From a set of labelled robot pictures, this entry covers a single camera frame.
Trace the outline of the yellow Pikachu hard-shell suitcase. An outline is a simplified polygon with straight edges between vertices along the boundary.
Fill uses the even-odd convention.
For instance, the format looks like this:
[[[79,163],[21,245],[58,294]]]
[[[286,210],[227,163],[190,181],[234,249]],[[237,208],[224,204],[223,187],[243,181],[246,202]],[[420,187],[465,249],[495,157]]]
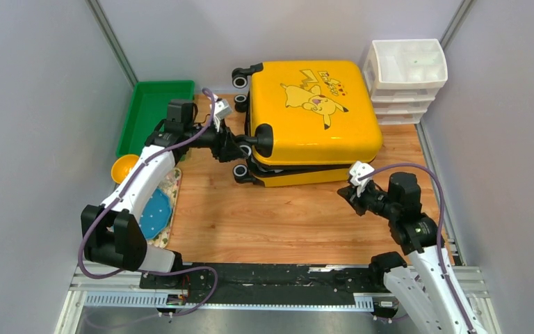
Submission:
[[[264,187],[346,180],[382,144],[365,80],[352,61],[265,61],[238,67],[234,106],[245,116],[239,184]]]

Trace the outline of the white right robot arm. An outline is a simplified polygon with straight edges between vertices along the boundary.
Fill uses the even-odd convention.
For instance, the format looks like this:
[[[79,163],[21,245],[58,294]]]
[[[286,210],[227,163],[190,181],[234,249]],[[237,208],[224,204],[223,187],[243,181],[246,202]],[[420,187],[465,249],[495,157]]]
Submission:
[[[372,288],[389,290],[422,333],[486,333],[454,276],[438,225],[422,211],[416,175],[393,173],[387,190],[380,190],[373,171],[357,162],[348,172],[348,186],[337,192],[356,214],[387,219],[402,250],[372,257]]]

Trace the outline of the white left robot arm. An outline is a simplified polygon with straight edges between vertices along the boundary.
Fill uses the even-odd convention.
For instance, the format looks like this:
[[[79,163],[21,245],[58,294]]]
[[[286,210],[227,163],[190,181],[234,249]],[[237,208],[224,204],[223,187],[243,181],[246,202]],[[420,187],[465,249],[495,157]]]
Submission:
[[[246,157],[247,152],[239,147],[224,122],[232,108],[213,93],[207,97],[211,113],[204,124],[195,122],[196,103],[170,101],[165,118],[147,137],[135,166],[120,185],[101,204],[85,206],[81,213],[83,239],[78,261],[86,276],[104,278],[87,270],[84,262],[88,260],[113,267],[114,274],[139,271],[158,275],[169,289],[183,283],[185,271],[175,264],[178,255],[148,244],[139,223],[157,186],[189,148],[208,148],[220,162]]]

